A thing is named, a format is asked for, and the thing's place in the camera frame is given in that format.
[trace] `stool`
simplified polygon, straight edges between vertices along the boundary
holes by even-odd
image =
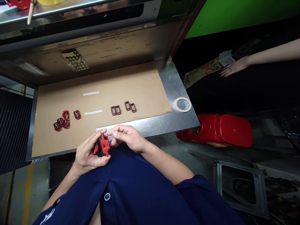
[[[226,146],[252,146],[250,123],[232,115],[199,114],[201,127],[181,130],[176,133],[180,140],[202,144],[216,143]]]

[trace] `green wall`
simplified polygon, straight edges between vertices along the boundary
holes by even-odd
[[[207,0],[187,38],[300,15],[300,0]]]

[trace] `cardboard sheet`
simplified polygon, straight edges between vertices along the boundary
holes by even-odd
[[[137,112],[126,111],[125,101],[134,103]],[[120,106],[121,115],[112,115],[114,105]],[[70,128],[57,132],[53,124],[65,110],[70,113]],[[81,119],[75,119],[75,110]],[[99,127],[171,111],[154,62],[40,86],[32,157],[77,148]]]

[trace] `another person's hand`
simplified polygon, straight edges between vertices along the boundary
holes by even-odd
[[[125,142],[130,149],[136,153],[143,153],[149,143],[135,128],[132,126],[118,125],[111,129],[107,134],[112,136],[111,146],[118,146],[120,143]]]
[[[248,58],[249,58],[249,56],[245,56],[245,57],[239,59],[238,61],[236,61],[235,63],[224,67],[223,71],[220,72],[220,76],[225,78],[225,77],[230,76],[233,73],[236,73],[243,69],[246,69],[247,67],[250,66]]]
[[[79,176],[97,167],[105,166],[110,160],[110,155],[108,155],[108,157],[98,157],[91,154],[91,150],[94,147],[96,141],[105,132],[106,129],[99,130],[78,146],[73,167]]]

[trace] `yellow container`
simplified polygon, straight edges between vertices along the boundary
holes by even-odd
[[[59,3],[64,2],[65,0],[37,0],[38,3],[45,6],[57,5]]]

